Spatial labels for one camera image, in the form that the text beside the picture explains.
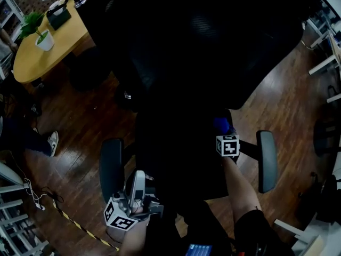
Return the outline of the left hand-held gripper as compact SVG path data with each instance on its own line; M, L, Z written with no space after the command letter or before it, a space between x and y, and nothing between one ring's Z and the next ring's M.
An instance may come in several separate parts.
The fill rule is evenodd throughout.
M108 227L129 231L138 222L151 215L163 217L164 206L156 197L154 178L137 170L130 183L124 183L124 188L113 194L104 210L104 219ZM133 207L143 206L144 213L131 215Z

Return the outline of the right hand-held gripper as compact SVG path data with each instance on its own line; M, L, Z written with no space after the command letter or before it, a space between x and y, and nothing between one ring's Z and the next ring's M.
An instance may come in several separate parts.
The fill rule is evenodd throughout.
M229 157L236 163L240 155L239 136L236 134L216 136L216 151L221 157Z

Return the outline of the blue cloth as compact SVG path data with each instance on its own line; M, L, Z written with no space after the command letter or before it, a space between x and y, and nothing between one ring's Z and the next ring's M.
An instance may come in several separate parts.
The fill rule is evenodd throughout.
M236 130L227 118L216 117L213 121L215 135L236 135Z

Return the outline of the black office chair seat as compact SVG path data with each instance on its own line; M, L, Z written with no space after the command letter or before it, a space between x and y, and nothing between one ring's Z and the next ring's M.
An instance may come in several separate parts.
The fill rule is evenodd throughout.
M214 118L228 109L145 110L135 123L136 167L154 178L162 197L192 196L200 200L228 195Z

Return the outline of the person's left forearm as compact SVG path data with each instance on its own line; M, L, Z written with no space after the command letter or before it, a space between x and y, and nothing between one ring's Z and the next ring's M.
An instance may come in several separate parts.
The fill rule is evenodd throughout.
M118 252L119 256L140 256L142 254L149 221L150 218L140 221L126 232Z

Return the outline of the black yellow striped floor tape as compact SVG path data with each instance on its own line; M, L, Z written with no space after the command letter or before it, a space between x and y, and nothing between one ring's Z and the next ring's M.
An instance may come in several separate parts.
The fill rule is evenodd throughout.
M56 200L52 199L53 201L53 206L54 208L59 212L59 214L61 216L63 216L64 218L66 218L68 221L70 221L71 223L73 223L77 228L79 228L80 230L82 230L83 232L87 233L89 236L91 236L92 238L94 238L95 240L101 242L102 244L111 247L112 249L116 250L117 252L119 252L119 248L108 243L107 241L97 237L96 235L94 235L93 233L91 233L90 231L88 231L87 229L85 229L84 227L82 227L79 223L77 223L76 221L74 221L71 217L69 217L65 212L63 212L57 205Z

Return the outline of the person's torso black clothing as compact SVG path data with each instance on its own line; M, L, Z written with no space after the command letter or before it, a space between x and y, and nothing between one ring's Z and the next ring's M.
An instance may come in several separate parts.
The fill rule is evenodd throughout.
M194 212L184 209L181 215L188 226L184 237L172 217L150 222L143 256L185 256L191 244L211 246L210 256L295 256L260 210L247 212L235 223L234 238L206 202L195 204Z

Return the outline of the blue screen device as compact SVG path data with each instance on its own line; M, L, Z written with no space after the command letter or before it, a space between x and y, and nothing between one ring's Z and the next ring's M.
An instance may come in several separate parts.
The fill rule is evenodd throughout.
M185 256L210 256L211 245L190 244Z

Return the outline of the black side chair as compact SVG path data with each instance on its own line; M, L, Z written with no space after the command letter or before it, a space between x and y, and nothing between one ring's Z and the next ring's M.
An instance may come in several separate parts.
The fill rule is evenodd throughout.
M317 120L314 125L313 145L317 156L341 152L341 122Z

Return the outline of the black office chair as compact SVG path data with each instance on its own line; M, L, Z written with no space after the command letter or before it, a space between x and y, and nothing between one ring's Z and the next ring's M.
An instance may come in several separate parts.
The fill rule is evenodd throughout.
M77 12L139 106L237 110L298 45L311 0L87 0Z

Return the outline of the black backpack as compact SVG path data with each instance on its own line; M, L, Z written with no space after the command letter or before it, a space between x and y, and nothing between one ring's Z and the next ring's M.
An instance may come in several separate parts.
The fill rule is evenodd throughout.
M330 175L325 182L318 180L318 175L311 172L312 185L303 193L298 194L299 205L296 218L303 224L309 223L312 218L333 225L341 226L341 179Z

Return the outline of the white desk wooden top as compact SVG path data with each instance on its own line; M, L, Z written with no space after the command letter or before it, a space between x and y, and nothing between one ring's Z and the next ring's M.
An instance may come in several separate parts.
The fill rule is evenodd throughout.
M319 37L309 46L307 46L303 40L301 40L301 43L307 49L314 50L324 40L328 40L332 51L331 56L324 59L317 66L313 67L308 71L308 73L313 75L330 63L336 63L337 66L341 68L341 30L336 29L336 24L332 25L329 18L325 18L325 21L323 21L319 27L311 18L309 18L305 23L302 24L303 29L305 29L306 25L309 25L319 35Z

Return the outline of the round wooden table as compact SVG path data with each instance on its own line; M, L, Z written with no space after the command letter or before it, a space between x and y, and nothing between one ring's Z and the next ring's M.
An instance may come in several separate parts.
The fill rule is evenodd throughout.
M77 89L92 89L109 76L110 67L104 63L97 47L89 48L79 56L73 54L73 50L90 35L74 8L74 0L64 0L63 4L71 14L67 22L54 30L45 12L39 27L40 31L48 29L54 39L54 46L49 51L35 45L37 34L22 39L13 64L13 76L17 82L32 83L61 61L71 69L71 82Z

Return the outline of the green plant in white pot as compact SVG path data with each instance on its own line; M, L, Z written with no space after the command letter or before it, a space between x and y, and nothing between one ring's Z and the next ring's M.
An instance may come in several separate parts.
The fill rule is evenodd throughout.
M24 39L30 35L37 34L38 38L35 41L35 45L43 51L49 51L54 46L54 39L48 29L44 31L39 30L43 19L44 13L32 11L25 15L19 38Z

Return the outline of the black tissue box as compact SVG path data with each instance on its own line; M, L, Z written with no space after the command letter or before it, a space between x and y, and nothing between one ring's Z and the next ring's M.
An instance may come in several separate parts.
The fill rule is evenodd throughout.
M46 13L50 26L57 30L71 18L71 14L61 0L54 2Z

